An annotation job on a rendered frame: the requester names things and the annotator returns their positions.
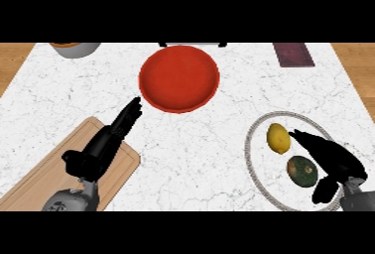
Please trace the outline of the wooden cutting board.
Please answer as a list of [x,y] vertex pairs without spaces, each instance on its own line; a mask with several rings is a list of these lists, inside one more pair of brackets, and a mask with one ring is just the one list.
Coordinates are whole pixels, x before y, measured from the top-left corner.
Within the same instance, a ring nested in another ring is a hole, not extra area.
[[[80,151],[85,148],[102,127],[104,124],[95,117],[85,120],[27,176],[0,198],[2,211],[39,211],[43,209],[48,199],[60,190],[80,189],[83,187],[79,179],[67,174],[63,155],[68,150]],[[98,181],[99,210],[105,210],[139,163],[139,154],[126,143],[122,143],[111,166]]]

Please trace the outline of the yellow lemon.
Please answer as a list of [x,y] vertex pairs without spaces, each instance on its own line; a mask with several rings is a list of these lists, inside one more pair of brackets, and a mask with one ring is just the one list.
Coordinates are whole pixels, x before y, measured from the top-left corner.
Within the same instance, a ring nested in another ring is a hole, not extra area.
[[290,149],[291,144],[290,135],[286,128],[278,123],[274,123],[269,128],[268,144],[271,149],[281,155]]

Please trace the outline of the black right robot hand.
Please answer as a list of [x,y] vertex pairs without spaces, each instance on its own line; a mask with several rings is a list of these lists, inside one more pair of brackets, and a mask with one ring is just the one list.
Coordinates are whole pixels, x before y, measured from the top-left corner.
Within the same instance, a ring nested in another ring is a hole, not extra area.
[[368,180],[364,164],[353,153],[334,141],[294,130],[290,132],[302,147],[308,150],[311,157],[327,172],[319,180],[312,202],[315,204],[330,203],[339,191],[339,185],[345,185],[352,191],[358,191]]

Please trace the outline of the grey pot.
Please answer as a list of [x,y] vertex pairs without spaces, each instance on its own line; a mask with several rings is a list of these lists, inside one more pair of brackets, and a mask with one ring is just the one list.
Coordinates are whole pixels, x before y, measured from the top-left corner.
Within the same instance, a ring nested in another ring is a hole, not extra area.
[[64,58],[80,59],[97,51],[99,43],[52,43],[52,47]]

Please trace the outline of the white round placemat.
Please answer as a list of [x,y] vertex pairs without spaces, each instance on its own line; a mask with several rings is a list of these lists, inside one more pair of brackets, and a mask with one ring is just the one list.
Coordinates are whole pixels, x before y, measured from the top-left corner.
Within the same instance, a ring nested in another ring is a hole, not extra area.
[[290,140],[290,149],[284,154],[272,150],[268,132],[274,123],[278,123],[287,131],[299,129],[325,140],[333,140],[325,129],[306,116],[288,111],[265,114],[252,125],[246,140],[247,166],[257,189],[283,211],[336,211],[340,209],[343,188],[339,188],[330,203],[312,202],[315,187],[302,188],[293,182],[287,173],[287,161],[293,156],[303,156],[317,166],[319,179],[327,176],[327,173],[294,140]]

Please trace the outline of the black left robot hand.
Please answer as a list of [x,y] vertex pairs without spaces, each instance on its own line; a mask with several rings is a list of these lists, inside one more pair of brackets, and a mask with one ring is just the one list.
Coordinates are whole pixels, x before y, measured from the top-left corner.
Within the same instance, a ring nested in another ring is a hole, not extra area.
[[107,172],[117,154],[122,142],[142,115],[141,97],[135,97],[125,106],[113,123],[105,125],[82,151],[68,150],[63,159],[67,163],[67,173],[97,182]]

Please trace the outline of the red bowl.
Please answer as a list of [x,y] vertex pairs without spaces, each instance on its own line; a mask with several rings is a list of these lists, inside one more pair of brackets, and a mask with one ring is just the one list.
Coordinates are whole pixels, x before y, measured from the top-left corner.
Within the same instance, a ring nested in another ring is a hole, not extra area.
[[138,83],[142,96],[157,109],[187,113],[203,107],[216,95],[219,67],[201,49],[167,47],[147,59]]

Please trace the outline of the maroon rectangular block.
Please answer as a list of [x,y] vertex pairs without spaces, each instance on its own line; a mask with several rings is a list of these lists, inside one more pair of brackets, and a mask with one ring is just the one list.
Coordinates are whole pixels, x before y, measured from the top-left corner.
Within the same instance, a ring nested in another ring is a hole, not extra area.
[[305,43],[274,43],[281,67],[314,67],[315,62]]

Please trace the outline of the green squash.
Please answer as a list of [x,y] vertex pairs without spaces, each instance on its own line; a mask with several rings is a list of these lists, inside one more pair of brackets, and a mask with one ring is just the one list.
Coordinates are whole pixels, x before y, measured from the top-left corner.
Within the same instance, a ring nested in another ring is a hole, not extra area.
[[287,161],[287,173],[291,181],[302,187],[311,188],[318,182],[318,168],[312,160],[293,156]]

